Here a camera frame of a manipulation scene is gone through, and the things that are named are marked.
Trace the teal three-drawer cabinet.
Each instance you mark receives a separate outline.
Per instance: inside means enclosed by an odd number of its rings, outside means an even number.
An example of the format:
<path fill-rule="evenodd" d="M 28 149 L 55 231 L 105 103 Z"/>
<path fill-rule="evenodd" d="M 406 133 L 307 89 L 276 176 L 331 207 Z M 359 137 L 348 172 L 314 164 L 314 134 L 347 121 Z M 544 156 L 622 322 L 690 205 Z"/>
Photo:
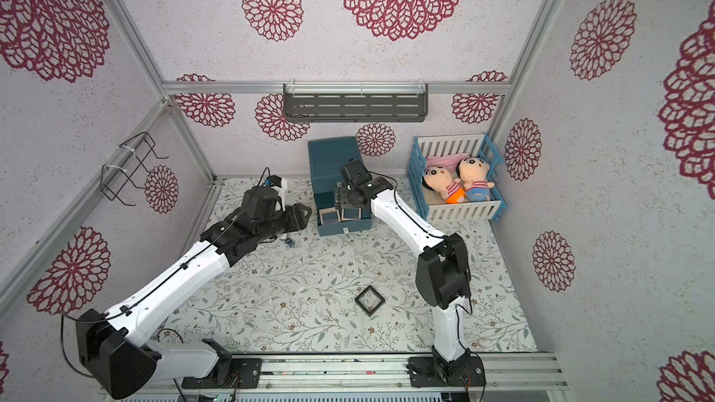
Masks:
<path fill-rule="evenodd" d="M 321 208 L 336 208 L 335 188 L 344 180 L 340 173 L 340 167 L 350 160 L 362 159 L 357 139 L 355 137 L 340 137 L 309 141 L 308 155 L 310 180 L 317 214 Z M 317 216 L 317 221 L 320 236 L 357 233 L 372 228 L 370 212 L 359 221 L 341 221 L 340 223 L 321 225 L 320 216 Z"/>

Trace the black brooch box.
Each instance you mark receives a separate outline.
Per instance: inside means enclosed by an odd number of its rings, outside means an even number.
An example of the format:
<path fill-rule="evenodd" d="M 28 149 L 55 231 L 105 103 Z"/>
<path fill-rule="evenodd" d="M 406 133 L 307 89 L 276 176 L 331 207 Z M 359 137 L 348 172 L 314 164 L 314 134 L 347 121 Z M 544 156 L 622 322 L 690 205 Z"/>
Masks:
<path fill-rule="evenodd" d="M 385 304 L 385 298 L 373 286 L 367 286 L 354 301 L 369 318 Z"/>

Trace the small beige brooch box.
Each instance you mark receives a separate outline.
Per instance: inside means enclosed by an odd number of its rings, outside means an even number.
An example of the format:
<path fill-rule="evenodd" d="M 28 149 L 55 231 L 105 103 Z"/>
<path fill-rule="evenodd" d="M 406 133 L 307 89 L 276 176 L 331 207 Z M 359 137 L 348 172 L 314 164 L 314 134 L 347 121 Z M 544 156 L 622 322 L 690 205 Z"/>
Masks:
<path fill-rule="evenodd" d="M 318 211 L 318 216 L 320 216 L 321 225 L 340 223 L 342 221 L 340 211 L 337 208 L 321 208 Z"/>

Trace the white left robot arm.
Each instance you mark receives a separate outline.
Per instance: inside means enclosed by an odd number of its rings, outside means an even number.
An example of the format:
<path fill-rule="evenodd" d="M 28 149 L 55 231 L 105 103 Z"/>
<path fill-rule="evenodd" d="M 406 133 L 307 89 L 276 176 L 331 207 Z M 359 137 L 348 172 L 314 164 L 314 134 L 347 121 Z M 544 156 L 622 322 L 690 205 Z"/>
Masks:
<path fill-rule="evenodd" d="M 115 399 L 147 383 L 184 379 L 216 388 L 227 385 L 232 355 L 206 339 L 169 347 L 153 335 L 169 315 L 209 281 L 264 242 L 307 228 L 312 210 L 286 206 L 279 190 L 256 185 L 241 206 L 214 223 L 177 262 L 125 301 L 76 318 L 78 360 Z"/>

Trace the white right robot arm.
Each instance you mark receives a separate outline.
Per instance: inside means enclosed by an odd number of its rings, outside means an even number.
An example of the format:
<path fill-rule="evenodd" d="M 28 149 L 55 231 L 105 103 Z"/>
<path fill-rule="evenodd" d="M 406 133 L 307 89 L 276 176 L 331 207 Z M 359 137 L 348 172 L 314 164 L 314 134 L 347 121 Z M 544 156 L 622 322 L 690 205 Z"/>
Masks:
<path fill-rule="evenodd" d="M 465 318 L 473 313 L 465 240 L 433 227 L 403 202 L 396 184 L 373 175 L 361 161 L 350 160 L 340 167 L 340 173 L 344 184 L 338 201 L 348 208 L 370 210 L 417 258 L 415 286 L 432 309 L 434 339 L 430 357 L 408 359 L 411 386 L 484 389 L 484 364 L 465 340 Z"/>

